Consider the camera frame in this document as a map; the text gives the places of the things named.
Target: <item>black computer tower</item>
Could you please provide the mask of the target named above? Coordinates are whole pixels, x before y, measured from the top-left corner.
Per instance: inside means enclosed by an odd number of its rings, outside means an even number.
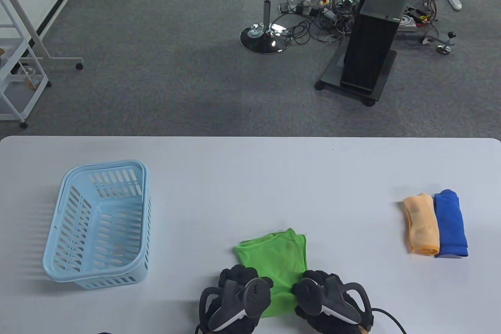
[[[408,0],[365,0],[344,58],[342,85],[371,92],[400,25]]]

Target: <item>rack wheel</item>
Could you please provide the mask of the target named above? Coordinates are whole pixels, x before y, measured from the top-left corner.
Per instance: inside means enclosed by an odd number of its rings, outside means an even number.
[[[323,90],[325,89],[325,83],[322,81],[315,82],[315,90]]]
[[[373,105],[376,104],[376,101],[372,99],[364,99],[362,103],[365,105],[365,107],[372,107]]]

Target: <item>orange towel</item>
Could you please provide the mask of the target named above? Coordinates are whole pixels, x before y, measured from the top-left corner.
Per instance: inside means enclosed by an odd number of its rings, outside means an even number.
[[[404,200],[409,219],[409,241],[411,250],[429,256],[440,251],[440,232],[433,210],[433,198],[426,193]]]

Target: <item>green cloth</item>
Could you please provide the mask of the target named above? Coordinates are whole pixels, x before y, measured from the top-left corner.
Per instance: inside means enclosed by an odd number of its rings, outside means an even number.
[[[306,236],[297,235],[292,228],[259,239],[242,241],[235,248],[240,262],[253,267],[258,275],[273,280],[272,303],[262,317],[273,317],[294,311],[296,297],[290,289],[308,269]]]

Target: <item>light blue plastic basket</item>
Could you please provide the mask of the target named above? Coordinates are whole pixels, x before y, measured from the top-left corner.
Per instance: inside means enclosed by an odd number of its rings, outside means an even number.
[[[61,182],[43,269],[85,289],[138,283],[148,274],[150,176],[138,161],[80,166]]]

